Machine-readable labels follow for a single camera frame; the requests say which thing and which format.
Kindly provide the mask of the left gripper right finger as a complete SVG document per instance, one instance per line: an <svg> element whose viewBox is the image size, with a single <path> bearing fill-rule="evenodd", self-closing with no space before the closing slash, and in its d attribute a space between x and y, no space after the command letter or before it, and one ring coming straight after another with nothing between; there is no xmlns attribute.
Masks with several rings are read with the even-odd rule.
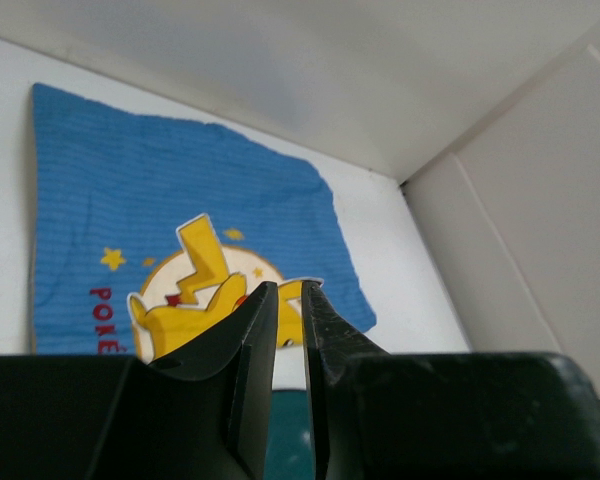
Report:
<svg viewBox="0 0 600 480"><path fill-rule="evenodd" d="M386 426L389 388L405 358L368 339L336 312L315 281L301 293L304 358L317 479L403 479L404 443Z"/></svg>

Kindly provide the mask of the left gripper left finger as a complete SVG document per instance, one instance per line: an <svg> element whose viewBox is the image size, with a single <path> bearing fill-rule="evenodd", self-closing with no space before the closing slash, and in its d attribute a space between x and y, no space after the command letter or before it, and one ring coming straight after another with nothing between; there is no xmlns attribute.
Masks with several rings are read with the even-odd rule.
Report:
<svg viewBox="0 0 600 480"><path fill-rule="evenodd" d="M184 346L125 358L87 478L262 478L277 326L263 282Z"/></svg>

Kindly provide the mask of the dark teal square plate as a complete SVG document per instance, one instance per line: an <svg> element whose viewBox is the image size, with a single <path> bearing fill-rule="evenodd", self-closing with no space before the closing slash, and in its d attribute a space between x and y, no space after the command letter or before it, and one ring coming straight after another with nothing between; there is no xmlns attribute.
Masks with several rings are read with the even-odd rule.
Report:
<svg viewBox="0 0 600 480"><path fill-rule="evenodd" d="M305 390L272 394L264 479L313 479L313 450Z"/></svg>

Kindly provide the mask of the blue Pikachu cloth placemat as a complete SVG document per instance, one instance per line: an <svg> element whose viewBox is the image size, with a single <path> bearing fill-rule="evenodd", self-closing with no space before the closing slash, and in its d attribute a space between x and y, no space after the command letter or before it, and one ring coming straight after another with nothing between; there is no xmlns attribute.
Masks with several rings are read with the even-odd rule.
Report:
<svg viewBox="0 0 600 480"><path fill-rule="evenodd" d="M279 297L279 347L302 340L318 282L360 331L376 316L333 195L308 162L218 124L131 114L37 84L33 324L40 354L154 361Z"/></svg>

